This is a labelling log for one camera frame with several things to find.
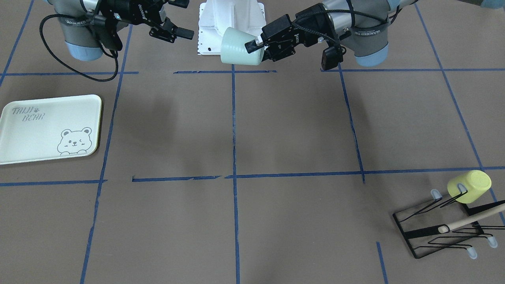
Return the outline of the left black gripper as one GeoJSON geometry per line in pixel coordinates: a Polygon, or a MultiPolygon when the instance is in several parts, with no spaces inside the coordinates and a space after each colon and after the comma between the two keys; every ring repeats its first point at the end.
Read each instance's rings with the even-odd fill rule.
{"type": "Polygon", "coordinates": [[[265,25],[260,36],[245,43],[245,49],[248,54],[258,50],[264,52],[262,62],[275,62],[295,54],[298,45],[315,45],[319,38],[323,38],[329,47],[340,45],[328,16],[297,16],[292,21],[288,15],[283,15],[265,25]]]}

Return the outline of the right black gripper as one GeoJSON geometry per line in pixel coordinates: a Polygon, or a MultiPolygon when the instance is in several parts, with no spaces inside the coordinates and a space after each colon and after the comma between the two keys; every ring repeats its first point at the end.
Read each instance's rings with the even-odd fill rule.
{"type": "Polygon", "coordinates": [[[146,24],[150,27],[149,35],[153,38],[174,43],[185,38],[192,40],[193,30],[176,26],[164,11],[164,4],[187,9],[190,0],[99,0],[97,8],[106,18],[105,26],[117,27],[120,22],[132,25],[146,24]]]}

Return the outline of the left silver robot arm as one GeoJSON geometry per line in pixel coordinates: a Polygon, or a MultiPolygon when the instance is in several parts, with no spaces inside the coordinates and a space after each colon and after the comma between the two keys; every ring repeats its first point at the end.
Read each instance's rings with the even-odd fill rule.
{"type": "Polygon", "coordinates": [[[352,51],[356,62],[373,67],[386,60],[387,30],[397,14],[413,0],[325,0],[295,15],[283,15],[265,25],[256,39],[245,43],[248,53],[263,49],[263,60],[278,61],[295,54],[297,45],[311,47],[320,41],[322,69],[331,70],[352,51]]]}

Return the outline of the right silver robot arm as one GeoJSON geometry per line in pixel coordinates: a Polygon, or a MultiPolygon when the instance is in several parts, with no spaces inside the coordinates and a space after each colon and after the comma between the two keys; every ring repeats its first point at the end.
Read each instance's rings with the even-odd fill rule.
{"type": "Polygon", "coordinates": [[[128,25],[150,26],[150,36],[173,43],[192,39],[194,31],[176,26],[164,5],[187,8],[187,0],[50,0],[72,57],[81,61],[99,59],[103,49],[121,51],[118,31],[128,25]]]}

